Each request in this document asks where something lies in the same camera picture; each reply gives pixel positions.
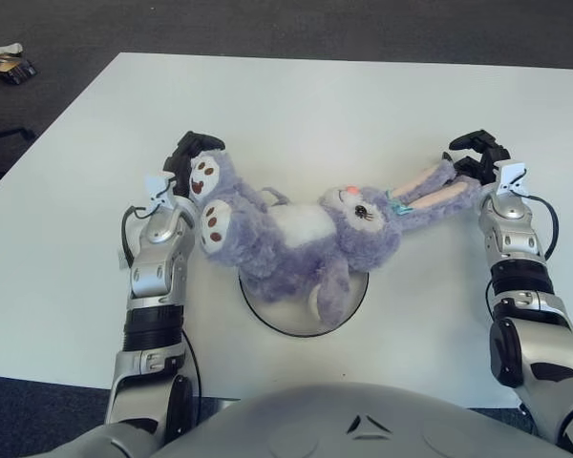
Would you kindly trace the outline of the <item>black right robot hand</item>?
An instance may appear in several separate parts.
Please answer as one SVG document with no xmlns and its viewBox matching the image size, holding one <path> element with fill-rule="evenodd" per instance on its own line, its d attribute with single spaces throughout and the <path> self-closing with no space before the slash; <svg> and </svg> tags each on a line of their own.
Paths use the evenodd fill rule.
<svg viewBox="0 0 573 458">
<path fill-rule="evenodd" d="M 442 158 L 455 168 L 456 177 L 453 183 L 468 184 L 471 179 L 480 185 L 494 183 L 497 180 L 495 171 L 499 168 L 497 163 L 511 158 L 508 150 L 497 144 L 496 139 L 485 130 L 474 131 L 454 139 L 449 144 L 449 149 L 473 150 L 480 154 L 480 160 L 465 156 L 458 161 L 453 161 L 447 152 L 442 154 Z"/>
</svg>

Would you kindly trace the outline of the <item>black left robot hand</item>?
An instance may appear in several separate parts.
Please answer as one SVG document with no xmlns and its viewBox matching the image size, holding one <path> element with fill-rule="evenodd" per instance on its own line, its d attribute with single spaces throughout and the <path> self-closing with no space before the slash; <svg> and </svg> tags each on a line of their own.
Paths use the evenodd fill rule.
<svg viewBox="0 0 573 458">
<path fill-rule="evenodd" d="M 178 142 L 176 150 L 165 159 L 163 171 L 174 174 L 173 192 L 176 196 L 189 197 L 189 178 L 192 172 L 191 160 L 202 152 L 222 151 L 225 144 L 212 135 L 187 132 Z"/>
</svg>

